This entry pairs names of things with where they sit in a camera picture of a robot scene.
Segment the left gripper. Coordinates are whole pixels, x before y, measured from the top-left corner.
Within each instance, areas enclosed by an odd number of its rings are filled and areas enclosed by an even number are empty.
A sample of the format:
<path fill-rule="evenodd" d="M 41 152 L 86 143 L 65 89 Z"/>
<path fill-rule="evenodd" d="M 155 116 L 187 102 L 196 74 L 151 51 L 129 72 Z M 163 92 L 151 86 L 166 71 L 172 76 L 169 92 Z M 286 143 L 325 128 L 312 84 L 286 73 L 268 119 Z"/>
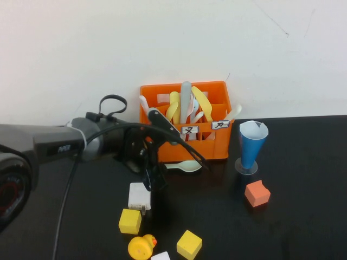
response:
<path fill-rule="evenodd" d="M 145 125 L 125 125 L 121 161 L 134 174 L 142 175 L 148 191 L 162 190 L 167 182 L 165 165 L 159 162 L 158 150 L 163 144 L 163 133 L 159 128 Z"/>

